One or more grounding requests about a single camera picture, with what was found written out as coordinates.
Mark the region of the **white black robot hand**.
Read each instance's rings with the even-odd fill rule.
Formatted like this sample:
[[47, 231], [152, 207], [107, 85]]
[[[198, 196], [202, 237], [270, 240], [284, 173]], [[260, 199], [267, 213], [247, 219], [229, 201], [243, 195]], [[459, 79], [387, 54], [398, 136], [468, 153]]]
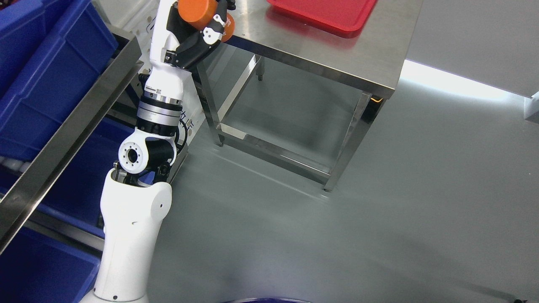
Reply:
[[223, 42], [227, 13], [236, 8], [234, 0], [217, 0], [213, 18], [198, 30], [180, 17], [179, 0], [161, 0], [150, 46], [150, 75], [141, 101], [154, 106], [178, 106], [184, 96], [183, 77]]

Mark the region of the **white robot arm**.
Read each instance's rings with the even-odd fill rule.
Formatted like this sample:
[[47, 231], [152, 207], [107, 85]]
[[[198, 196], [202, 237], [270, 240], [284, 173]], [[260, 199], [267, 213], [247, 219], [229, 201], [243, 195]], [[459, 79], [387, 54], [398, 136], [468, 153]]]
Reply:
[[156, 240], [168, 214], [170, 169], [178, 154], [182, 97], [145, 92], [133, 132], [107, 172], [100, 208], [104, 249], [96, 283], [83, 303], [147, 303]]

